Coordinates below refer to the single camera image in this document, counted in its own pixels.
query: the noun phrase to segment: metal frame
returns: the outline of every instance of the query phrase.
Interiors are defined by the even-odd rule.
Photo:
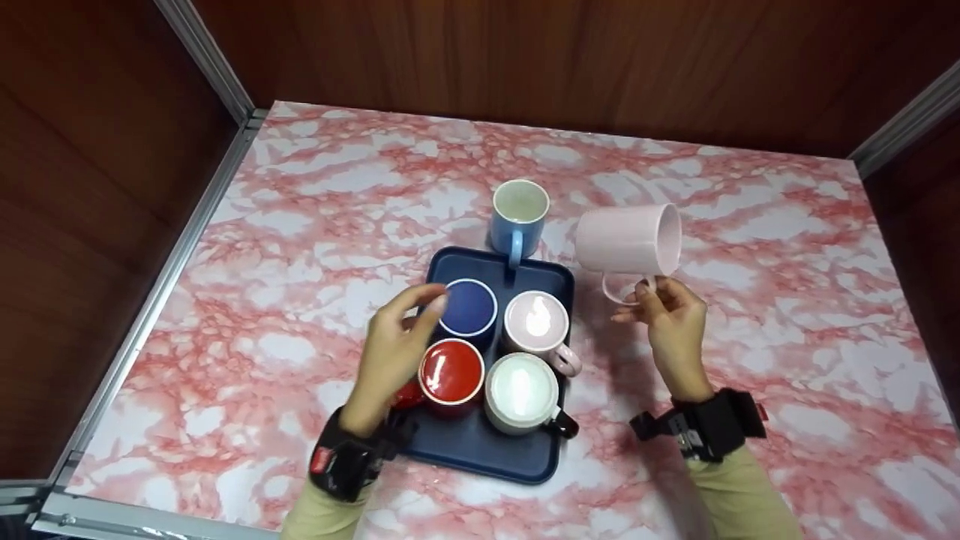
[[[276,540],[271,530],[52,493],[34,530],[92,540]]]
[[[952,65],[886,124],[854,150],[849,159],[867,178],[960,106],[960,61]]]
[[[136,319],[134,319],[130,331],[120,345],[116,356],[114,356],[104,379],[97,388],[97,392],[90,400],[84,416],[74,429],[66,448],[63,449],[56,467],[45,482],[43,480],[32,482],[31,485],[37,489],[42,489],[44,486],[53,486],[52,493],[49,494],[36,517],[35,530],[102,540],[168,537],[179,540],[190,540],[192,538],[204,540],[209,538],[267,540],[276,538],[274,533],[260,529],[211,522],[151,508],[98,501],[88,497],[63,493],[77,463],[83,457],[94,431],[110,404],[113,403],[113,399],[116,398],[123,381],[127,378],[127,374],[146,343],[147,337],[153,330],[167,299],[170,298],[170,294],[177,285],[180,274],[200,241],[206,225],[210,222],[214,211],[224,198],[230,181],[240,167],[243,157],[250,149],[262,122],[261,112],[260,118],[252,118],[233,137],[233,141],[213,174],[210,184],[206,187],[200,202],[193,210],[186,227],[174,245],[170,257],[167,258],[167,262],[160,270],[153,289],[151,289],[147,300],[141,307]],[[4,485],[0,484],[0,503],[4,497],[3,487]],[[20,486],[12,484],[10,489],[16,487]]]
[[[243,88],[224,53],[206,29],[190,0],[154,0],[197,67],[220,96],[238,126],[245,126],[253,114],[253,100]]]
[[[25,516],[32,522],[48,491],[42,479],[0,480],[0,516]]]

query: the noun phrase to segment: mug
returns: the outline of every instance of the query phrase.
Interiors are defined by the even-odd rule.
[[[528,290],[516,295],[503,312],[503,341],[509,351],[539,356],[567,377],[583,369],[580,358],[564,344],[570,317],[549,293]]]
[[[543,221],[550,209],[546,190],[529,180],[504,182],[493,193],[490,244],[508,257],[511,268],[537,251]]]
[[[683,241],[680,212],[671,204],[594,209],[580,218],[573,236],[577,261],[587,270],[602,272],[603,292],[610,292],[607,274],[639,274],[656,288],[655,276],[669,276],[680,265]]]
[[[433,412],[444,418],[459,418],[473,409],[473,399],[480,393],[485,375],[483,357],[476,347],[451,337],[423,353],[417,382]]]
[[[541,427],[572,439],[580,426],[558,405],[560,385],[550,368],[529,353],[500,358],[487,376],[484,411],[491,424],[508,435]]]
[[[446,285],[446,310],[440,318],[440,331],[446,337],[468,341],[486,349],[496,332],[496,295],[484,282],[470,278],[454,280]]]

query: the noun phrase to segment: mug handle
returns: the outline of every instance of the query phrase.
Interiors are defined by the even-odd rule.
[[[520,265],[520,257],[523,255],[523,233],[514,230],[510,235],[510,260],[511,268],[517,268]]]
[[[570,418],[570,415],[558,406],[554,407],[550,420],[547,420],[543,426],[564,439],[572,439],[580,432],[580,424],[577,424],[576,420]]]
[[[652,276],[652,277],[648,278],[648,277],[646,277],[646,276],[641,275],[641,276],[640,276],[640,280],[641,280],[641,281],[646,280],[647,283],[650,284],[650,290],[652,290],[652,291],[656,291],[656,290],[657,290],[657,278],[656,278],[656,276]],[[616,295],[614,295],[613,292],[610,291],[610,287],[607,286],[607,274],[606,274],[606,273],[601,274],[600,284],[601,284],[601,286],[603,287],[603,293],[607,296],[607,298],[609,298],[609,299],[611,300],[611,302],[614,302],[614,303],[616,303],[616,304],[620,304],[621,306],[639,306],[639,305],[640,305],[640,302],[624,302],[624,301],[620,300],[619,298],[617,298]]]
[[[416,379],[410,379],[406,384],[400,386],[390,403],[390,408],[402,409],[419,405],[426,400],[423,391],[420,390],[420,383]]]
[[[552,360],[550,365],[567,377],[576,377],[580,370],[584,369],[580,357],[563,343],[557,347],[550,359]]]

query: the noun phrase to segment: sleeve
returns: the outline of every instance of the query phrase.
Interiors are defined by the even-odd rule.
[[[283,520],[280,540],[350,540],[371,489],[371,486],[363,488],[356,503],[344,503],[334,500],[308,480]]]
[[[713,538],[803,539],[797,518],[746,445],[723,463],[689,460],[687,468],[709,512]]]

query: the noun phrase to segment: brown wooden panel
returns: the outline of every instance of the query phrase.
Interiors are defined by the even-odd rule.
[[[150,0],[0,2],[0,478],[44,478],[235,126]]]
[[[846,156],[960,58],[960,4],[195,0],[253,100]]]
[[[864,181],[934,370],[960,418],[960,110]]]

